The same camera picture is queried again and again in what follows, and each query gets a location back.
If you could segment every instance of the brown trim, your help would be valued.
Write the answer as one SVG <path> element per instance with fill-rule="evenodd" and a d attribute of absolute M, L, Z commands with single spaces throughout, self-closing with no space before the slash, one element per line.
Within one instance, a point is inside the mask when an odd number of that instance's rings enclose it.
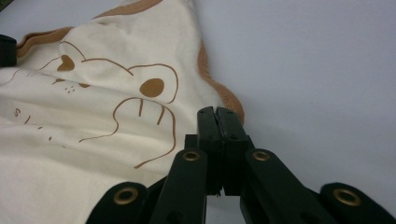
<path fill-rule="evenodd" d="M 213 80 L 212 77 L 209 75 L 207 69 L 207 55 L 203 44 L 201 45 L 201 49 L 198 53 L 197 63 L 198 63 L 199 75 L 201 76 L 201 78 L 218 92 L 225 107 L 236 112 L 241 122 L 244 123 L 245 112 L 238 98 L 236 98 L 236 96 L 225 86 Z"/>
<path fill-rule="evenodd" d="M 56 41 L 62 40 L 71 29 L 73 29 L 73 27 L 64 27 L 58 30 L 31 33 L 24 36 L 21 43 L 17 45 L 17 57 L 23 57 L 34 45 L 54 43 Z"/>
<path fill-rule="evenodd" d="M 100 17 L 105 17 L 105 16 L 117 16 L 117 15 L 131 15 L 135 13 L 139 13 L 142 11 L 145 11 L 151 7 L 156 6 L 159 4 L 162 0 L 140 0 L 138 2 L 122 6 L 122 7 L 115 7 L 113 9 L 110 9 L 109 11 L 106 11 L 98 16 L 96 18 Z"/>

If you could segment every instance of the cloth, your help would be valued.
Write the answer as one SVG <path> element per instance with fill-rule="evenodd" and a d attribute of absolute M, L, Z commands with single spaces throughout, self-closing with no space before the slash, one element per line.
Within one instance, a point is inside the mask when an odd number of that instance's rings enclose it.
<path fill-rule="evenodd" d="M 207 72 L 191 1 L 123 1 L 27 35 L 0 69 L 0 223 L 84 223 L 112 186 L 150 186 L 206 106 L 243 120 Z"/>

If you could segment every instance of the garment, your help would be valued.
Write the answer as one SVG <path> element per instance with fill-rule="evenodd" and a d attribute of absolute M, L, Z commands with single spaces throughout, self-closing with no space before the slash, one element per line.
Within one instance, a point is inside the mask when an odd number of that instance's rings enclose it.
<path fill-rule="evenodd" d="M 164 177 L 199 109 L 244 117 L 190 1 L 124 1 L 27 35 L 18 57 L 0 69 L 0 223 L 83 223 L 112 186 Z"/>

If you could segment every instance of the gold rivet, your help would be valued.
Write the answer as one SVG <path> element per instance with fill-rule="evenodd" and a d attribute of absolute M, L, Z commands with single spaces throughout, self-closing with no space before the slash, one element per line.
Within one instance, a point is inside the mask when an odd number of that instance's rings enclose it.
<path fill-rule="evenodd" d="M 268 161 L 269 159 L 271 159 L 270 155 L 262 151 L 257 151 L 253 153 L 253 157 L 258 161 Z"/>
<path fill-rule="evenodd" d="M 126 188 L 120 189 L 114 195 L 114 203 L 119 204 L 119 205 L 125 205 L 128 203 L 132 203 L 134 200 L 136 200 L 138 194 L 139 193 L 136 188 L 126 187 Z"/>
<path fill-rule="evenodd" d="M 347 204 L 349 206 L 361 205 L 361 198 L 349 189 L 335 189 L 332 191 L 332 195 L 334 195 L 334 197 L 341 203 Z"/>
<path fill-rule="evenodd" d="M 190 151 L 183 154 L 183 159 L 186 161 L 198 161 L 201 155 L 197 152 Z"/>

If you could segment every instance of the white cloth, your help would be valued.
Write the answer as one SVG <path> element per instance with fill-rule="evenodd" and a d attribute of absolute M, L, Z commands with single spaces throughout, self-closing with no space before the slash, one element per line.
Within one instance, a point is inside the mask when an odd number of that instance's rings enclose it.
<path fill-rule="evenodd" d="M 190 1 L 124 1 L 18 55 L 0 69 L 0 223 L 83 223 L 112 186 L 165 176 L 199 109 L 244 116 L 208 76 Z"/>

